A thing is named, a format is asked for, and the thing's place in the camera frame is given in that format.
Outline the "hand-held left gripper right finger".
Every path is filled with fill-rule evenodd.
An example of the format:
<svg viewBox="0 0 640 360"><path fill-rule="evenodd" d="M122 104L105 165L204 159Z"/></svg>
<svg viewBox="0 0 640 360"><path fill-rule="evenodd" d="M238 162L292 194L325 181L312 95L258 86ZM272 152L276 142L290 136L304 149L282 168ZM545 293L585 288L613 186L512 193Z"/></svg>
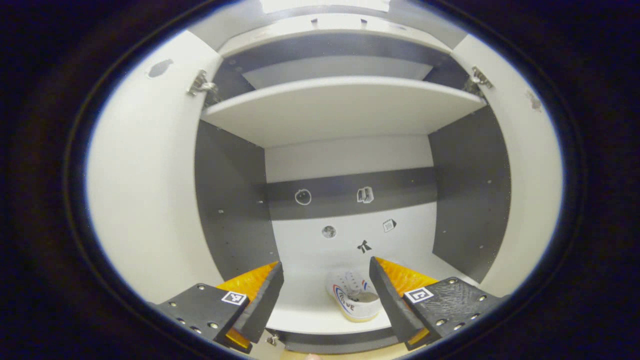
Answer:
<svg viewBox="0 0 640 360"><path fill-rule="evenodd" d="M459 333L504 301L457 276L436 280L377 256L370 258L369 278L394 335L409 351Z"/></svg>

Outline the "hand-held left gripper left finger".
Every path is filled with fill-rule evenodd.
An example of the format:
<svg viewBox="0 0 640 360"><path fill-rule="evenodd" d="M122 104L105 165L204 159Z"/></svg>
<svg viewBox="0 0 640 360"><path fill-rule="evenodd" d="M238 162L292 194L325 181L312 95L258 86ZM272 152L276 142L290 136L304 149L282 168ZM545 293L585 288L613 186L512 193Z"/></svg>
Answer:
<svg viewBox="0 0 640 360"><path fill-rule="evenodd" d="M205 342L248 354L265 332L283 284L276 260L222 284L196 283L150 305Z"/></svg>

